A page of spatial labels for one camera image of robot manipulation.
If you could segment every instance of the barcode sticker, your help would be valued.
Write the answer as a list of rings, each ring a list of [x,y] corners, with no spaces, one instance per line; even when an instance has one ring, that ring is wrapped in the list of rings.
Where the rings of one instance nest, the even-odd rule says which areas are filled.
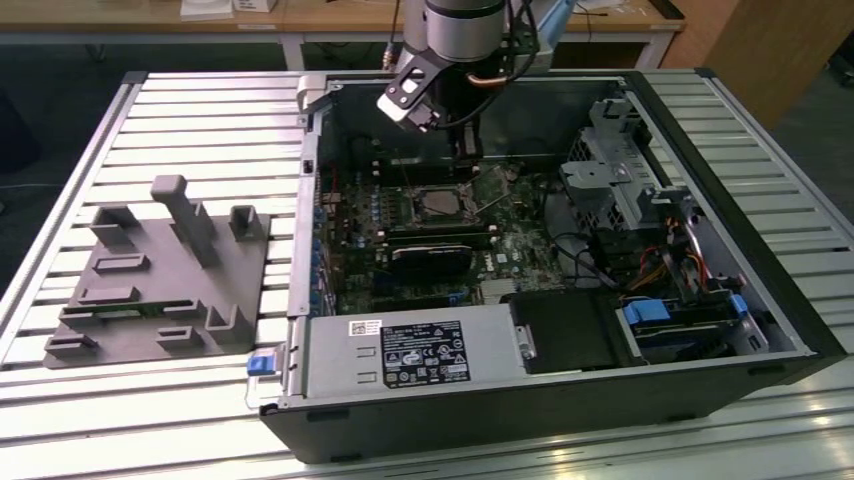
[[[350,322],[350,336],[380,335],[382,320],[354,320]]]

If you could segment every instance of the blue latch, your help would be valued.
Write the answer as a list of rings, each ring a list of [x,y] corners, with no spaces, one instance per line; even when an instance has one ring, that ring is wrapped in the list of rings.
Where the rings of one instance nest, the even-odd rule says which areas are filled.
[[[270,352],[263,355],[253,355],[246,362],[246,373],[250,377],[274,375],[277,373],[277,354]]]
[[[745,302],[745,297],[735,293],[731,296],[731,302],[733,302],[733,307],[736,307],[736,314],[739,315],[739,318],[743,318],[751,313],[748,302]]]
[[[624,307],[624,314],[629,325],[641,322],[661,322],[670,320],[670,312],[662,300],[636,300]]]

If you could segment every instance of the floor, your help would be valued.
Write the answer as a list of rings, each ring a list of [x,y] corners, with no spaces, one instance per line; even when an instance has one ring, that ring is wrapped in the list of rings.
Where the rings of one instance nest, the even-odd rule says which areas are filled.
[[[310,47],[310,69],[380,67],[384,46]],[[82,46],[0,46],[6,90],[43,147],[38,163],[0,175],[0,292],[25,257],[125,73],[285,69],[274,45],[111,46],[94,63]],[[773,132],[796,161],[854,220],[854,89],[816,80]],[[38,184],[41,186],[15,187]]]

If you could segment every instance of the wooden table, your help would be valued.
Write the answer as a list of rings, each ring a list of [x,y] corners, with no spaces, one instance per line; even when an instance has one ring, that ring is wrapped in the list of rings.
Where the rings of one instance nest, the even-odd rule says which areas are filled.
[[[289,0],[282,35],[289,68],[306,69],[305,43],[386,42],[394,6],[396,0]],[[561,42],[641,43],[645,47],[636,67],[657,68],[685,21],[666,19],[649,0],[628,0],[621,7],[592,12],[608,16],[573,15]],[[404,31],[404,13],[396,30]]]
[[[0,0],[0,44],[278,43],[289,68],[305,70],[305,43],[388,41],[394,0],[279,0],[271,13],[207,22],[179,12],[181,0]],[[573,16],[561,41],[641,43],[637,66],[657,67],[685,22],[648,0],[594,13],[608,16]]]
[[[0,45],[282,43],[285,2],[271,13],[182,22],[181,0],[0,0]]]

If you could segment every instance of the white sticker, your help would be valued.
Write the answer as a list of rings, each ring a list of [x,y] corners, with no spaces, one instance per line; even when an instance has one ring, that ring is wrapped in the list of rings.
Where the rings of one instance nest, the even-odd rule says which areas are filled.
[[[239,30],[275,30],[275,25],[265,25],[265,24],[247,24],[242,23],[238,25]]]
[[[350,336],[380,335],[380,328],[382,326],[382,320],[354,320],[350,322]]]

